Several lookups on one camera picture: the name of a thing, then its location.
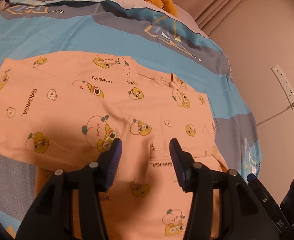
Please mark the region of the white wall power strip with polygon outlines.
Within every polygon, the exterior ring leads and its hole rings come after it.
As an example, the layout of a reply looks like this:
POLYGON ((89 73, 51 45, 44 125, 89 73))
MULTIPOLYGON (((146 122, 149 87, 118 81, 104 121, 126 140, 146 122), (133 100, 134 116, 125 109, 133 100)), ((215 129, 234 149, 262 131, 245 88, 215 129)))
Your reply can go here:
POLYGON ((286 78, 285 74, 277 64, 274 67, 272 67, 271 70, 275 75, 276 79, 278 80, 281 88, 283 89, 283 92, 286 95, 290 107, 294 109, 294 91, 288 79, 286 78))

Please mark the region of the orange plush toy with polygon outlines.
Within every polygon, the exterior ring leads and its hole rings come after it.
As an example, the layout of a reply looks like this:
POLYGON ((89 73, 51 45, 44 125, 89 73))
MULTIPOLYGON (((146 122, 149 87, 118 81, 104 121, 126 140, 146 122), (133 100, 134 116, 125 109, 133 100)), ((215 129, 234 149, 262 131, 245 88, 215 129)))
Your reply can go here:
POLYGON ((177 8, 172 0, 144 0, 144 1, 149 2, 160 9, 163 9, 164 11, 168 12, 169 14, 175 17, 178 16, 177 8))

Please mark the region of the pink cartoon print baby garment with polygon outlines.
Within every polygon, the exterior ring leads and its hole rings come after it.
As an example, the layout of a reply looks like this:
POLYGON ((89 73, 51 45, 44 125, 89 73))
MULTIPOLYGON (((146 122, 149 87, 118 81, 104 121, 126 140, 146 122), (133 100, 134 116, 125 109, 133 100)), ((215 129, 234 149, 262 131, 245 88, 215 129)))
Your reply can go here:
POLYGON ((101 195, 111 239, 182 239, 192 195, 178 185, 169 142, 226 171, 215 136, 206 94, 130 56, 60 51, 0 67, 1 155, 73 171, 122 141, 101 195))

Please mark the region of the blue grey patterned duvet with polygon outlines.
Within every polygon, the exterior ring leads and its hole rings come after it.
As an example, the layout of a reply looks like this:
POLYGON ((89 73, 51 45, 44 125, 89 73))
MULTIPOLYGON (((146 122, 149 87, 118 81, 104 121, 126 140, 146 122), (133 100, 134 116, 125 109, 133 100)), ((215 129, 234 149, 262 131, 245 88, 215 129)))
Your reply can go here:
MULTIPOLYGON (((151 70, 175 73, 206 94, 215 144, 227 170, 234 168, 242 177, 259 174, 255 118, 233 82, 227 56, 210 38, 162 12, 125 9, 111 0, 19 2, 0 13, 0 67, 6 58, 22 60, 60 51, 130 56, 151 70)), ((18 231, 54 171, 0 154, 0 223, 6 232, 18 231)))

